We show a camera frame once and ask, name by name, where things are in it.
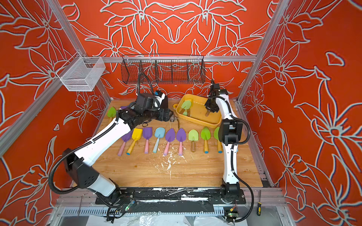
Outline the blue shovel white handle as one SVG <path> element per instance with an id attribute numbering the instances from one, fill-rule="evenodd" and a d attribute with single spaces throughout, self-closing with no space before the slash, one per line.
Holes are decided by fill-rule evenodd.
<path id="1" fill-rule="evenodd" d="M 159 145 L 159 141 L 161 138 L 163 138 L 165 136 L 165 128 L 163 127 L 158 127 L 156 130 L 155 130 L 155 137 L 156 137 L 156 142 L 155 142 L 155 145 L 154 145 L 154 148 L 153 148 L 153 153 L 156 153 L 157 150 L 158 150 L 158 145 Z"/>

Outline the purple square shovel pink handle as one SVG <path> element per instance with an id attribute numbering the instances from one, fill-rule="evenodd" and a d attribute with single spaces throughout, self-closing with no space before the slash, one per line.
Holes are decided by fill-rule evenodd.
<path id="1" fill-rule="evenodd" d="M 144 153 L 148 154 L 149 153 L 149 139 L 153 135 L 152 128 L 151 127 L 144 128 L 142 135 L 146 139 Z"/>

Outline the yellow square shovel yellow handle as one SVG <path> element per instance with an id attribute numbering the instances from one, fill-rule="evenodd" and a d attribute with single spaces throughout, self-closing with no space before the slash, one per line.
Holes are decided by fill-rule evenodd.
<path id="1" fill-rule="evenodd" d="M 126 154 L 127 155 L 130 155 L 134 149 L 134 146 L 136 144 L 136 142 L 138 140 L 140 140 L 141 136 L 142 136 L 142 132 L 143 132 L 143 129 L 138 129 L 138 128 L 135 128 L 133 130 L 133 133 L 132 133 L 132 139 L 133 139 L 133 142 L 132 144 L 130 145 L 130 147 L 128 148 Z"/>

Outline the light green shovel wooden handle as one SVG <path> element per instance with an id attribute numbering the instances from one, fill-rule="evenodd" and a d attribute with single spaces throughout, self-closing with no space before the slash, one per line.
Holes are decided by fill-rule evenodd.
<path id="1" fill-rule="evenodd" d="M 196 151 L 196 142 L 199 140 L 199 133 L 195 129 L 190 130 L 188 139 L 191 141 L 191 151 L 194 153 Z"/>

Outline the green shovel yellow handle box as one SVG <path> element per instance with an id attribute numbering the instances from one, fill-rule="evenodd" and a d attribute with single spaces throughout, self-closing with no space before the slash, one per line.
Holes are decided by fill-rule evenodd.
<path id="1" fill-rule="evenodd" d="M 112 120 L 116 116 L 117 110 L 114 107 L 110 107 L 107 112 L 107 117 Z"/>

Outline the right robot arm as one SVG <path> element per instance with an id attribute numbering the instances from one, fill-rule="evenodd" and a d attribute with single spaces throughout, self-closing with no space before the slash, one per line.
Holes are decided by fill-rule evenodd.
<path id="1" fill-rule="evenodd" d="M 249 141 L 251 129 L 245 120 L 238 118 L 234 113 L 228 91 L 214 81 L 211 81 L 205 108 L 212 113 L 220 112 L 222 117 L 218 132 L 218 138 L 224 153 L 224 173 L 220 188 L 221 199 L 223 201 L 231 201 L 237 207 L 238 200 L 242 197 L 240 184 L 245 185 L 251 193 L 251 205 L 245 216 L 235 217 L 235 213 L 229 211 L 223 217 L 223 220 L 227 223 L 239 223 L 249 217 L 255 202 L 251 186 L 242 180 L 237 173 L 236 160 L 237 149 Z"/>

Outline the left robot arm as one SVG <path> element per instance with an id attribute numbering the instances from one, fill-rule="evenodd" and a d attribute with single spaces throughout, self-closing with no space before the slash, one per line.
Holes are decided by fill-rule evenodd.
<path id="1" fill-rule="evenodd" d="M 71 150 L 63 152 L 63 157 L 55 163 L 49 174 L 49 187 L 59 195 L 65 195 L 78 188 L 86 188 L 92 192 L 109 197 L 116 192 L 116 184 L 102 176 L 92 166 L 97 159 L 122 136 L 126 135 L 145 121 L 169 121 L 173 111 L 169 108 L 160 108 L 155 111 L 142 110 L 137 112 L 129 107 L 117 110 L 115 119 L 101 132 L 88 142 Z M 54 185 L 54 174 L 61 163 L 64 163 L 66 172 L 77 184 L 69 190 L 60 190 Z"/>

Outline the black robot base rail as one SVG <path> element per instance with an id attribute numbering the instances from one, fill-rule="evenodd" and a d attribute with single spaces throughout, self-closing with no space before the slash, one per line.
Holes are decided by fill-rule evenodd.
<path id="1" fill-rule="evenodd" d="M 238 194 L 227 192 L 221 188 L 197 187 L 159 187 L 159 188 L 123 188 L 116 189 L 110 196 L 101 196 L 96 199 L 97 204 L 102 204 L 102 199 L 108 203 L 119 204 L 120 201 L 205 201 L 210 204 L 245 204 L 246 199 L 242 190 Z"/>

